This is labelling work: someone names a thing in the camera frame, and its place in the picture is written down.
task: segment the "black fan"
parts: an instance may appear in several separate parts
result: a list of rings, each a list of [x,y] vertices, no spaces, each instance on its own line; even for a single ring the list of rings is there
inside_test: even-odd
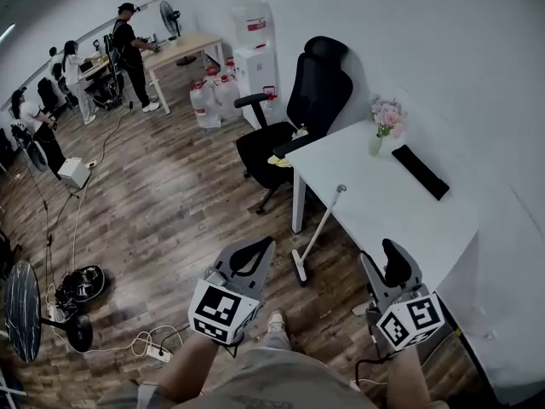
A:
[[[181,36],[181,27],[178,19],[180,19],[180,11],[173,10],[169,2],[164,0],[161,2],[161,17],[163,17],[164,26],[173,37]],[[195,56],[187,56],[176,61],[177,66],[185,66],[194,62],[197,58]]]

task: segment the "flower vase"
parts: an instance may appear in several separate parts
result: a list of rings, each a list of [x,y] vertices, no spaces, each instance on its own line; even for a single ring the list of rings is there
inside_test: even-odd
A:
[[[373,135],[369,141],[369,155],[373,158],[381,151],[382,138],[379,135]]]

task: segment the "black pants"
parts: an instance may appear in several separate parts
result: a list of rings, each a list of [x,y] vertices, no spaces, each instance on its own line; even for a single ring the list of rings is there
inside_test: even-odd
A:
[[[142,107],[146,107],[150,104],[150,99],[148,98],[146,92],[146,74],[144,73],[144,64],[131,63],[123,66],[123,68],[127,71],[127,74],[129,74],[130,81],[133,84],[138,100],[140,100],[142,103]]]
[[[48,166],[53,171],[53,174],[60,180],[57,172],[60,167],[65,163],[65,155],[60,150],[59,143],[55,139],[53,130],[49,128],[46,123],[42,123],[40,128],[34,134],[34,139],[40,144],[45,155],[48,157]]]

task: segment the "yellow cloth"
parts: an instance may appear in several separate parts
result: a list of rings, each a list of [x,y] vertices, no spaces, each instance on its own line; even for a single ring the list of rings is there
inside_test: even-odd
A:
[[[280,168],[291,168],[291,164],[286,159],[281,159],[278,156],[271,156],[267,162]]]

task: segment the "chair armrest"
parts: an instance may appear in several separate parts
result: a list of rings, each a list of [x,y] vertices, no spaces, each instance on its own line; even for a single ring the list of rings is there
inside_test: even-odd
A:
[[[235,100],[234,105],[237,109],[241,107],[254,105],[255,103],[261,103],[262,101],[268,100],[269,96],[267,94],[252,94],[246,95],[240,99]]]
[[[314,138],[312,138],[310,135],[305,135],[301,138],[297,138],[296,140],[286,142],[280,147],[274,148],[272,152],[277,158],[284,159],[286,157],[286,154],[294,152],[298,148],[304,147],[311,142],[314,142]]]
[[[260,103],[268,99],[269,99],[269,96],[264,93],[246,95],[245,97],[241,99],[235,100],[233,105],[237,109],[241,107],[245,107],[245,106],[252,106],[255,117],[257,118],[257,121],[259,122],[259,125],[261,126],[262,129],[265,129],[268,126],[268,124],[267,124],[267,119],[265,118],[265,114],[263,113],[263,109],[261,109]]]

